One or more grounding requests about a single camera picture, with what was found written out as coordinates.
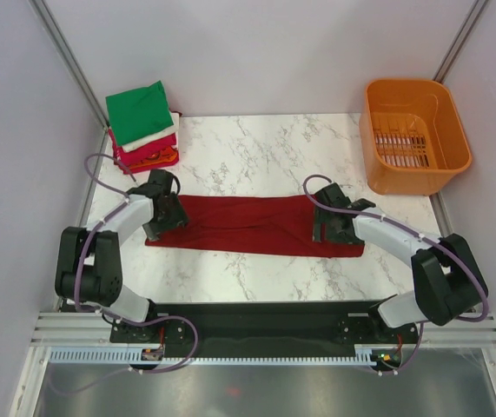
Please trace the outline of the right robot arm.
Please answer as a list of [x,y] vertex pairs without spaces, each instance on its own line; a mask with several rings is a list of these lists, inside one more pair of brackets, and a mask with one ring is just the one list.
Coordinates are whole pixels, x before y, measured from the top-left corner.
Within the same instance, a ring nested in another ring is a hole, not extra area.
[[377,314],[367,320],[374,340],[389,341],[399,327],[411,323],[441,327],[453,320],[481,322],[488,316],[485,281],[461,236],[423,234],[369,201],[361,200],[356,208],[335,208],[310,194],[306,197],[320,209],[346,215],[356,238],[382,248],[411,269],[413,290],[382,301]]

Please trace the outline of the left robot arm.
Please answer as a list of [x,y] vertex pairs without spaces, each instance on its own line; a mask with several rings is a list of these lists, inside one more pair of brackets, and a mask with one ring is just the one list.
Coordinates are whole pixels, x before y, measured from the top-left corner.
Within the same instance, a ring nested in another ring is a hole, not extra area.
[[77,309],[99,310],[130,322],[130,332],[140,341],[154,340],[160,321],[149,313],[151,300],[123,283],[121,246],[139,229],[148,241],[157,242],[186,226],[180,191],[174,174],[154,169],[104,217],[85,227],[67,227],[59,245],[56,294]]

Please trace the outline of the dark red t shirt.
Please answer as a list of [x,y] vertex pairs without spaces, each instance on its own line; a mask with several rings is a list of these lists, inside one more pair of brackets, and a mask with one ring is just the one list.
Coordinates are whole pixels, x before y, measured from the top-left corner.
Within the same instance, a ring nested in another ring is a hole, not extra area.
[[314,205],[304,195],[179,197],[188,224],[164,233],[152,248],[185,248],[257,255],[356,258],[363,243],[313,240]]

